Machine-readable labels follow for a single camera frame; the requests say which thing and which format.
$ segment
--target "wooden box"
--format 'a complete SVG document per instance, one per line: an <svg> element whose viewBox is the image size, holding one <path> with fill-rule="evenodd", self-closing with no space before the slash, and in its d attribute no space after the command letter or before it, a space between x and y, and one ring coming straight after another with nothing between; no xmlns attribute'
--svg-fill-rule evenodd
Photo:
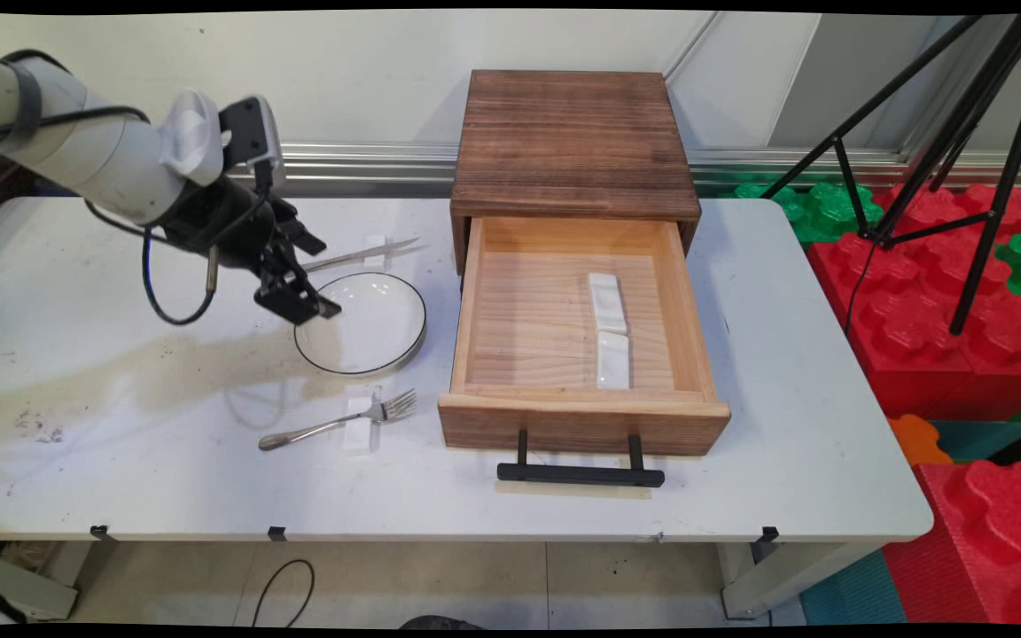
<svg viewBox="0 0 1021 638"><path fill-rule="evenodd" d="M450 446L706 453L716 395L684 255L700 217L660 73L475 71L451 227ZM631 389L596 388L591 272L619 279Z"/></svg>
<svg viewBox="0 0 1021 638"><path fill-rule="evenodd" d="M706 453L720 403L675 224L476 218L451 387L439 399L449 446ZM596 388L589 272L617 277L632 389Z"/></svg>
<svg viewBox="0 0 1021 638"><path fill-rule="evenodd" d="M700 222L660 72L475 70L451 189L456 269L471 218Z"/></svg>

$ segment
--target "drawer handle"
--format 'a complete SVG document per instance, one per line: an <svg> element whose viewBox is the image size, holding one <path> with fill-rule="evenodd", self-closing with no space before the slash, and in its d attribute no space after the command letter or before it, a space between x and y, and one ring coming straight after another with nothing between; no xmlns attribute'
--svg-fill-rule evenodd
<svg viewBox="0 0 1021 638"><path fill-rule="evenodd" d="M499 463L499 480L532 482L573 482L579 485L625 485L661 487L664 472L645 470L640 435L628 436L628 463L624 468L583 468L580 465L531 465L527 463L527 431L519 431L518 463Z"/></svg>

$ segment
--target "floor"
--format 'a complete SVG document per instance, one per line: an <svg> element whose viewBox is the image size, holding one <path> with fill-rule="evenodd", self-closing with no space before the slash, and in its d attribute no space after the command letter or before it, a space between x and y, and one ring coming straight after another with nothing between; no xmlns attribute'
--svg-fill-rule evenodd
<svg viewBox="0 0 1021 638"><path fill-rule="evenodd" d="M714 545L580 542L116 542L82 569L70 622L248 626L279 567L305 558L295 627L397 628L444 615L487 629L805 625L797 598L725 621ZM258 625L284 626L308 568L273 583Z"/></svg>

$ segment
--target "white plate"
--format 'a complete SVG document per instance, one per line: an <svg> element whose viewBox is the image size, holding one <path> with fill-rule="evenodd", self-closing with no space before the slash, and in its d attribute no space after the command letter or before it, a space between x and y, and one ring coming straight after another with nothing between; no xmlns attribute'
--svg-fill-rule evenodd
<svg viewBox="0 0 1021 638"><path fill-rule="evenodd" d="M294 344L317 367L368 375L399 366L419 350L428 313L412 284L384 272L358 272L334 279L318 293L341 311L294 328Z"/></svg>

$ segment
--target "fork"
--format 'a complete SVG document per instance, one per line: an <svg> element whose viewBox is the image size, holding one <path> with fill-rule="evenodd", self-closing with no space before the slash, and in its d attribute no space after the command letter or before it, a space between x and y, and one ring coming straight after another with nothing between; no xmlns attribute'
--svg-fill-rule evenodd
<svg viewBox="0 0 1021 638"><path fill-rule="evenodd" d="M265 449L275 449L276 447L289 445L294 443L295 440L306 439L306 437L313 436L315 433L325 432L329 428L344 424L345 421L359 420L360 416L368 416L374 424L386 424L389 421L402 420L402 418L410 414L415 407L417 407L417 391L415 391L415 388L409 389L404 394L394 396L392 399L384 400L384 402L382 402L380 397L374 396L373 406L370 406L363 412L347 414L339 418L339 420L326 421L325 424L301 428L300 431L273 433L258 440L258 449L265 451Z"/></svg>

